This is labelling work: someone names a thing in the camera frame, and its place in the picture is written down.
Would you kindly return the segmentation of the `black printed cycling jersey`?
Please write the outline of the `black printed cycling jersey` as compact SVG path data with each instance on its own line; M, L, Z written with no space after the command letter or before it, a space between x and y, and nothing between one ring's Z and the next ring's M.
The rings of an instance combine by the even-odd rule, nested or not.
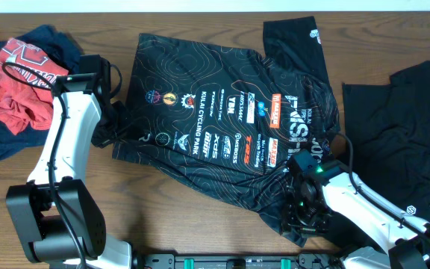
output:
M264 52L153 34L138 39L113 158L157 168L202 194L257 213L298 246L287 163L331 157L339 111L312 16L268 21Z

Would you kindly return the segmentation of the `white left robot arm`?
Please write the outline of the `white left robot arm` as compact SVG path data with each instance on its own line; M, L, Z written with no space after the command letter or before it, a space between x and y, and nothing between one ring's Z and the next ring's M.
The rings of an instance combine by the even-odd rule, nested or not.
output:
M86 186L90 147L124 137L131 116L112 99L115 65L83 55L79 72L47 83L53 119L37 165L24 185L8 188L6 206L24 254L51 268L131 268L131 245L106 230L104 216Z

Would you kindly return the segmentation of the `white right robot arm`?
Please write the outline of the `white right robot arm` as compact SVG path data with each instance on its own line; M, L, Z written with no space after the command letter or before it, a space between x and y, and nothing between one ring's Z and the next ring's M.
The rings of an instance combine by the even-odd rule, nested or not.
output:
M284 209L283 231L325 235L339 214L375 243L334 259L333 268L430 268L430 223L377 194L351 167L321 164L302 150L291 155L287 169L293 196Z

